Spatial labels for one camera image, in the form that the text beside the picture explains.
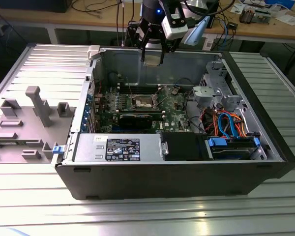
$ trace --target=floor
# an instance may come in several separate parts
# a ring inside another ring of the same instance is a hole
[[[50,43],[47,31],[43,28],[30,28],[30,27],[15,27],[15,29],[26,39],[29,43]],[[117,45],[115,32],[103,32],[103,31],[91,31],[90,37],[87,37],[86,31],[70,30],[70,29],[58,29],[57,35],[59,43],[61,44],[79,44],[79,45]],[[201,49],[204,43],[204,39],[195,47],[182,45],[181,48],[188,49]],[[238,51],[241,46],[241,41],[234,40],[234,42],[225,48],[219,48],[223,51]],[[243,52],[250,52],[254,47],[257,47],[256,43],[246,43],[241,50]],[[5,34],[0,38],[0,82],[4,78],[5,74],[9,71],[13,63],[19,56],[19,53],[25,48],[24,42],[18,37],[18,35],[7,28]],[[266,43],[261,52],[267,54],[276,65],[283,70],[291,52],[288,51],[281,43]],[[295,66],[288,74],[288,78],[295,86]]]

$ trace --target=blue latch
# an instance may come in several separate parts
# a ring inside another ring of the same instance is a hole
[[[54,146],[53,154],[64,154],[66,145]]]
[[[212,146],[227,146],[226,139],[224,139],[224,138],[210,138],[208,140],[208,144],[210,147],[212,147]]]
[[[254,138],[254,142],[255,142],[255,144],[256,144],[257,147],[260,146],[260,141],[259,141],[258,138]]]

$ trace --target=side panel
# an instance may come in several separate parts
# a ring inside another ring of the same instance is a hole
[[[248,194],[284,163],[57,166],[78,200]]]
[[[280,132],[278,131],[270,116],[267,114],[262,103],[250,87],[242,71],[236,65],[236,62],[233,59],[233,57],[228,52],[224,52],[223,58],[227,62],[226,66],[229,67],[233,76],[236,78],[235,83],[240,87],[240,90],[242,91],[241,95],[243,97],[246,97],[246,99],[249,101],[251,109],[258,117],[262,127],[265,129],[265,132],[272,141],[275,149],[279,153],[280,157],[286,161],[286,165],[284,166],[284,168],[276,175],[276,177],[284,176],[290,170],[295,168],[294,154],[286,144],[285,140],[281,136]]]

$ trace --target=table leg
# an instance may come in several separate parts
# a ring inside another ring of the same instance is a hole
[[[208,34],[206,35],[205,43],[202,47],[203,51],[210,51],[213,45],[214,40],[216,39],[217,34]]]
[[[47,32],[48,32],[48,35],[49,35],[49,38],[50,38],[50,43],[59,44],[55,28],[46,28],[46,29],[47,29]]]

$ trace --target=wire bundle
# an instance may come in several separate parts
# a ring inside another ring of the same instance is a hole
[[[204,114],[206,113],[207,109],[204,110],[202,113],[200,120],[203,119]],[[227,126],[223,129],[222,127],[222,120],[228,120]],[[230,127],[230,130],[232,132],[232,136],[234,138],[238,137],[247,137],[245,131],[244,131],[244,121],[239,116],[237,116],[234,113],[227,112],[225,110],[217,110],[212,113],[212,123],[208,125],[205,128],[205,131],[208,132],[209,129],[214,126],[213,132],[211,132],[211,135],[219,136],[222,138],[230,139],[230,135],[226,132],[228,127]]]

